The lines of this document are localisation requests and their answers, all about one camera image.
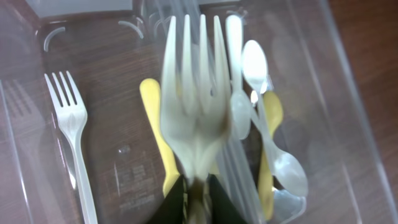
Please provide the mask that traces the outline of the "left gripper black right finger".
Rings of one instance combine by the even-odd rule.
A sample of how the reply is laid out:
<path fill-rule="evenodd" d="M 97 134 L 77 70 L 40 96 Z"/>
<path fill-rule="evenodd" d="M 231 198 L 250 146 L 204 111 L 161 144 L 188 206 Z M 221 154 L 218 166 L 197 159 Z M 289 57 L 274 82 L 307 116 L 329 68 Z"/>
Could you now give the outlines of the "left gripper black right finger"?
<path fill-rule="evenodd" d="M 247 224 L 230 201 L 217 177 L 210 174 L 208 177 L 208 183 L 210 188 L 210 198 L 213 204 L 212 223 Z"/>

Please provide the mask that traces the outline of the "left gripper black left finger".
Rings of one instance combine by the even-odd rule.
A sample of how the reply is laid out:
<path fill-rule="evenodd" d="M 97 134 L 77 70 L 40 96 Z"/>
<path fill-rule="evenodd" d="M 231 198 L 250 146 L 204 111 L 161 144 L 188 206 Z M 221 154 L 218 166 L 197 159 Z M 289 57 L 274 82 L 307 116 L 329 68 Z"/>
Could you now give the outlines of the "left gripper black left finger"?
<path fill-rule="evenodd" d="M 186 205 L 187 186 L 184 176 L 181 175 L 146 224 L 183 224 L 185 223 Z"/>

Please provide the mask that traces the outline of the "white plastic spoon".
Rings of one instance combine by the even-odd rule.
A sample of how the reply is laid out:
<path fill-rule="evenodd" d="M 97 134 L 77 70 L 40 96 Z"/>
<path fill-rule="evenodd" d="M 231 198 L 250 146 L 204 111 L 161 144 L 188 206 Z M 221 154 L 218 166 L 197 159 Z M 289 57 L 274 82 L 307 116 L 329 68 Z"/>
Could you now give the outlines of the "white plastic spoon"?
<path fill-rule="evenodd" d="M 241 68 L 241 51 L 243 46 L 243 25 L 239 16 L 230 15 L 226 18 L 226 35 L 229 55 L 229 66 L 232 77 L 233 93 L 231 95 L 231 112 L 237 137 L 246 139 L 250 132 L 251 114 L 250 101 L 243 90 Z"/>
<path fill-rule="evenodd" d="M 243 47 L 242 69 L 245 80 L 258 96 L 258 124 L 263 144 L 269 147 L 267 153 L 272 175 L 291 194 L 306 197 L 308 179 L 303 167 L 293 155 L 280 149 L 270 137 L 264 101 L 261 98 L 261 88 L 268 76 L 268 64 L 262 47 L 255 40 L 247 41 Z"/>
<path fill-rule="evenodd" d="M 276 188 L 272 189 L 274 194 L 274 211 L 271 223 L 286 224 L 300 217 L 307 208 L 306 197 L 292 195 L 289 191 Z"/>

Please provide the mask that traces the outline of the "white plastic fork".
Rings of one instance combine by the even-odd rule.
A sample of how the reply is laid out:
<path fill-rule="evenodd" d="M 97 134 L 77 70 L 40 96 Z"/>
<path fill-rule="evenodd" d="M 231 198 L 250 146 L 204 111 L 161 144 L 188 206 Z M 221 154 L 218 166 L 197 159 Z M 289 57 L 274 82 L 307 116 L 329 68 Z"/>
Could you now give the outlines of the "white plastic fork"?
<path fill-rule="evenodd" d="M 52 74 L 56 88 L 52 86 L 47 74 L 44 77 L 55 108 L 58 127 L 72 150 L 75 180 L 85 224 L 97 224 L 95 203 L 81 150 L 81 137 L 88 120 L 88 113 L 70 72 L 66 71 L 66 73 L 66 77 L 62 72 L 59 73 L 62 81 L 58 81 L 56 74 Z"/>
<path fill-rule="evenodd" d="M 185 15 L 182 68 L 176 63 L 176 18 L 167 34 L 161 76 L 160 130 L 180 160 L 187 180 L 187 223 L 210 223 L 206 180 L 231 133 L 231 82 L 220 19 L 215 16 L 215 69 L 210 70 L 206 17 L 200 16 L 198 71 L 192 68 L 190 16 Z"/>

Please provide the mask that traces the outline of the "yellow plastic spoon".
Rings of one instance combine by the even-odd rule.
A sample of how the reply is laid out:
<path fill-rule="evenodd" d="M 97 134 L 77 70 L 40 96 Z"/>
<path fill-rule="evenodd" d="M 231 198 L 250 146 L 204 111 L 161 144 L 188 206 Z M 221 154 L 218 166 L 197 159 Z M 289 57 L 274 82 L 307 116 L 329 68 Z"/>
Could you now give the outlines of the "yellow plastic spoon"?
<path fill-rule="evenodd" d="M 267 126 L 270 137 L 273 139 L 276 129 L 280 126 L 284 113 L 279 97 L 274 91 L 266 91 L 263 94 L 264 109 L 266 111 Z M 263 144 L 261 154 L 260 168 L 257 180 L 257 191 L 261 201 L 262 210 L 265 214 L 266 221 L 272 218 L 274 211 L 274 186 L 272 172 L 270 170 L 269 155 L 267 153 L 268 146 Z"/>

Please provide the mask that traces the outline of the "yellow plastic fork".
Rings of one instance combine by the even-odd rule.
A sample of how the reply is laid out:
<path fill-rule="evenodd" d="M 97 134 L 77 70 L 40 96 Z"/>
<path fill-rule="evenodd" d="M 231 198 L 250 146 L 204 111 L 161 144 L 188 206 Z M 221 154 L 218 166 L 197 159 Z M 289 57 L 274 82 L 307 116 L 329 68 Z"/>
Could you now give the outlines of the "yellow plastic fork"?
<path fill-rule="evenodd" d="M 228 127 L 226 110 L 213 108 L 208 113 L 199 115 L 193 122 L 192 136 L 166 141 L 160 130 L 161 90 L 158 81 L 145 79 L 139 89 L 165 167 L 164 195 L 168 194 L 180 176 L 174 153 L 180 159 L 185 177 L 190 183 L 194 179 L 205 181 L 212 172 L 212 163 L 221 148 L 223 133 Z"/>

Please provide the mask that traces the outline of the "right clear plastic container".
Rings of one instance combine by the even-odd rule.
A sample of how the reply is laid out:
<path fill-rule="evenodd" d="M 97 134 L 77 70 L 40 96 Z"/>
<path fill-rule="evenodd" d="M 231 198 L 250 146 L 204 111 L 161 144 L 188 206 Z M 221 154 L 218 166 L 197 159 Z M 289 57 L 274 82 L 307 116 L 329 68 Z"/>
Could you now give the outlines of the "right clear plastic container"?
<path fill-rule="evenodd" d="M 200 12 L 244 22 L 264 49 L 284 109 L 275 143 L 308 178 L 306 211 L 289 223 L 396 223 L 397 204 L 326 1 L 226 1 Z"/>

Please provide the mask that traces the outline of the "clear plastic container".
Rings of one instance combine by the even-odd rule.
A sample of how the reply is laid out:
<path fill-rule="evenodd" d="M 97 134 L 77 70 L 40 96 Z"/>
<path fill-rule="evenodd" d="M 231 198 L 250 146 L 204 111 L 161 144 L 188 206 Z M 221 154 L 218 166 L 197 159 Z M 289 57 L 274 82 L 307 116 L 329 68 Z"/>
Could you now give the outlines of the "clear plastic container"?
<path fill-rule="evenodd" d="M 84 177 L 99 223 L 145 223 L 162 203 L 164 168 L 139 85 L 159 79 L 169 16 L 212 24 L 245 1 L 1 2 L 1 222 L 83 223 L 72 148 L 53 107 L 88 113 Z M 51 95 L 49 88 L 55 89 Z"/>
<path fill-rule="evenodd" d="M 397 204 L 326 1 L 226 1 L 200 12 L 244 22 L 264 49 L 284 109 L 275 143 L 308 178 L 306 211 L 289 223 L 396 223 Z"/>

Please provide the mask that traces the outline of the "left clear plastic container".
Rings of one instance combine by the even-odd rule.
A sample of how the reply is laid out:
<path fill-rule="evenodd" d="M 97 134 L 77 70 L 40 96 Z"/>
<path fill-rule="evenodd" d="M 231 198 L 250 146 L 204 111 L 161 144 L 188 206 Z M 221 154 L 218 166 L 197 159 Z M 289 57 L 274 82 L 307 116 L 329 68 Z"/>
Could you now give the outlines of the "left clear plastic container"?
<path fill-rule="evenodd" d="M 72 148 L 53 107 L 88 113 L 84 177 L 99 223 L 145 223 L 162 203 L 164 168 L 139 85 L 159 79 L 169 16 L 212 24 L 245 1 L 1 2 L 1 222 L 83 223 Z M 55 89 L 51 95 L 49 88 Z"/>

